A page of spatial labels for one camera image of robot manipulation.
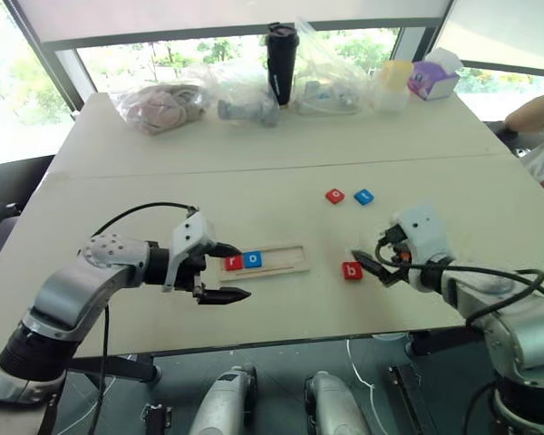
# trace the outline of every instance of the black tumbler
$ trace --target black tumbler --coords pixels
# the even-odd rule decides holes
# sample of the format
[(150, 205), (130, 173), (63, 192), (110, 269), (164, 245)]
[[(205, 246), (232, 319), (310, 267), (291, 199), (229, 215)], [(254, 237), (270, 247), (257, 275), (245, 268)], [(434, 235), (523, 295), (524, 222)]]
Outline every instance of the black tumbler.
[(298, 47), (296, 29), (281, 23), (268, 25), (268, 81), (280, 106), (288, 104)]

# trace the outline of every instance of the black chair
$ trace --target black chair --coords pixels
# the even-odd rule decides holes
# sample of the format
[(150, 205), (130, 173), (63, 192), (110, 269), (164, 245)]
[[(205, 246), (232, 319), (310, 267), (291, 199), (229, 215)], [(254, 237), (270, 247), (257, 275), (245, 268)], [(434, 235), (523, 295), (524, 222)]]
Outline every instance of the black chair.
[(0, 251), (54, 156), (0, 165)]

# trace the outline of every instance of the white table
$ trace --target white table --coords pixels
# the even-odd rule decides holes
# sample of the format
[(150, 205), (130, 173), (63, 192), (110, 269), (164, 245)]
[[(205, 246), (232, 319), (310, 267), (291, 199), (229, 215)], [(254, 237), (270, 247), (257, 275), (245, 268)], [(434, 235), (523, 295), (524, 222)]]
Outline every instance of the white table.
[[(324, 193), (331, 188), (345, 192), (345, 202), (330, 204)], [(352, 199), (362, 188), (376, 196), (366, 208)], [(373, 249), (395, 211), (421, 202), (437, 208), (460, 258), (544, 269), (544, 191), (510, 155), (111, 178), (71, 179), (55, 172), (33, 196), (0, 256), (0, 350), (44, 279), (71, 261), (94, 229), (153, 200), (200, 206), (219, 239), (238, 247), (301, 242), (311, 270), (238, 281), (252, 296), (227, 306), (196, 305), (189, 294), (159, 288), (121, 290), (112, 299), (110, 353), (462, 324), (437, 294), (404, 284), (385, 289), (367, 275), (358, 283), (341, 277), (351, 247)], [(182, 219), (178, 210), (150, 209), (113, 230), (166, 246)], [(218, 270), (212, 261), (204, 276), (208, 285), (219, 284)], [(100, 354), (101, 337), (98, 324), (78, 355)]]
[(507, 154), (455, 96), (412, 96), (400, 115), (298, 116), (276, 128), (211, 119), (146, 136), (125, 124), (106, 94), (87, 102), (51, 171), (72, 178), (334, 166)]

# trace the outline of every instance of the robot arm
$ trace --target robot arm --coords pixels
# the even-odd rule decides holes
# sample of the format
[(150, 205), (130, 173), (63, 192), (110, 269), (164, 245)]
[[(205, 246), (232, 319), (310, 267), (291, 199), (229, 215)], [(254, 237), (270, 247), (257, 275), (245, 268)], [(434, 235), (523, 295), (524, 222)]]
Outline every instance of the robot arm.
[[(386, 245), (393, 247), (393, 262), (380, 257), (380, 248)], [(393, 226), (376, 250), (379, 261), (362, 251), (353, 254), (386, 285), (405, 280), (421, 292), (439, 293), (464, 318), (475, 318), (473, 324), (484, 334), (496, 372), (493, 401), (499, 420), (505, 421), (511, 433), (544, 434), (544, 297), (508, 277), (464, 270), (478, 267), (453, 266), (454, 255), (441, 221), (427, 207), (393, 218)], [(392, 274), (382, 263), (398, 270)], [(497, 311), (476, 315), (522, 292), (528, 295)]]
[(77, 347), (111, 296), (143, 283), (192, 292), (199, 304), (224, 305), (250, 295), (208, 290), (205, 255), (234, 256), (200, 212), (175, 228), (169, 249), (117, 234), (92, 237), (75, 260), (51, 275), (0, 353), (0, 401), (36, 403), (56, 392)]

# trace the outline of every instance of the purple tissue box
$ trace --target purple tissue box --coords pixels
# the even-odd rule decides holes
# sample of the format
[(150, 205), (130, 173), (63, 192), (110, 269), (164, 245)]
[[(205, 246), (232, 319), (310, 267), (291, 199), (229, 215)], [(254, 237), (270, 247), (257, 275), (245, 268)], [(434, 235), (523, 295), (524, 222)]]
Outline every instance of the purple tissue box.
[(459, 80), (459, 75), (446, 74), (437, 63), (415, 62), (407, 86), (424, 100), (435, 100), (449, 97)]

